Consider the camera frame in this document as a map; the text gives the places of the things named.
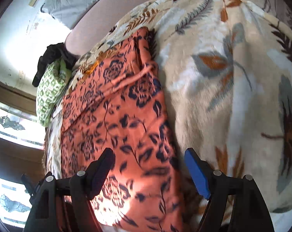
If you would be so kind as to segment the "orange floral garment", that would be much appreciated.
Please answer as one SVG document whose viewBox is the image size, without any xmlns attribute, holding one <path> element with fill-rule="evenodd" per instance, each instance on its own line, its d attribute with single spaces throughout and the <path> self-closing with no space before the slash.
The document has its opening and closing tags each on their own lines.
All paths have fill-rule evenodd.
<svg viewBox="0 0 292 232">
<path fill-rule="evenodd" d="M 92 202 L 98 221 L 127 231 L 183 231 L 180 175 L 153 33 L 142 27 L 100 53 L 63 99 L 61 172 L 110 148 L 116 156 Z"/>
</svg>

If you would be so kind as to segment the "stained glass window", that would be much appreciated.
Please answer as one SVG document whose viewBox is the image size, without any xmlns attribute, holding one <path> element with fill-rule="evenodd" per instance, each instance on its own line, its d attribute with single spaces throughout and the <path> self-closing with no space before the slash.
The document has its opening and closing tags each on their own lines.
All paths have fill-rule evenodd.
<svg viewBox="0 0 292 232">
<path fill-rule="evenodd" d="M 25 226 L 32 205 L 21 176 L 43 177 L 44 137 L 36 116 L 0 102 L 0 219 L 7 225 Z"/>
</svg>

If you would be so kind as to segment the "green white patterned pillow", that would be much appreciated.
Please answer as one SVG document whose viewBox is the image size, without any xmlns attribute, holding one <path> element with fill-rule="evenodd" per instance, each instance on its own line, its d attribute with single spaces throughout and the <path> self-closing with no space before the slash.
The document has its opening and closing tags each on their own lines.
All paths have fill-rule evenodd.
<svg viewBox="0 0 292 232">
<path fill-rule="evenodd" d="M 36 115 L 43 127 L 49 125 L 54 106 L 66 88 L 71 73 L 72 71 L 66 68 L 63 58 L 47 66 L 37 87 L 36 95 Z"/>
</svg>

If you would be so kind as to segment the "black garment on pillow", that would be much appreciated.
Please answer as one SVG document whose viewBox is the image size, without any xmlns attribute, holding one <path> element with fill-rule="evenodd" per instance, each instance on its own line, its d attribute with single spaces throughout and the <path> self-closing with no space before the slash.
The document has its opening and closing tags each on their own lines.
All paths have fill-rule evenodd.
<svg viewBox="0 0 292 232">
<path fill-rule="evenodd" d="M 47 66 L 58 59 L 63 59 L 66 64 L 66 68 L 69 70 L 72 70 L 77 61 L 77 58 L 66 49 L 64 43 L 49 45 L 45 53 L 40 56 L 38 60 L 37 72 L 32 81 L 32 85 L 34 87 L 38 87 Z"/>
</svg>

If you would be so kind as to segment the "leaf pattern bed blanket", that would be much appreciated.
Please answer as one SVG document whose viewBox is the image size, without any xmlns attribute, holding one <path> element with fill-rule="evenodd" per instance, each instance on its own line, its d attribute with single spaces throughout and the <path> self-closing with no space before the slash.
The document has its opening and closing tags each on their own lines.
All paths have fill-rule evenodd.
<svg viewBox="0 0 292 232">
<path fill-rule="evenodd" d="M 60 179 L 63 99 L 104 53 L 138 29 L 153 33 L 178 159 L 183 231 L 207 201 L 184 163 L 193 148 L 230 177 L 253 176 L 272 213 L 292 209 L 292 30 L 246 0 L 151 0 L 121 18 L 77 61 L 47 128 L 43 167 Z"/>
</svg>

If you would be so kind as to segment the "pink quilted bolster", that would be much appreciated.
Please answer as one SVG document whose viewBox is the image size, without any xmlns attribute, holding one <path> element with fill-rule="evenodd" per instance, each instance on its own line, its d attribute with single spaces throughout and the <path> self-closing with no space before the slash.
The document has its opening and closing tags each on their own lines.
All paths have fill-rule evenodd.
<svg viewBox="0 0 292 232">
<path fill-rule="evenodd" d="M 76 57 L 84 55 L 99 43 L 126 13 L 146 1 L 149 0 L 99 0 L 67 36 L 66 49 Z"/>
</svg>

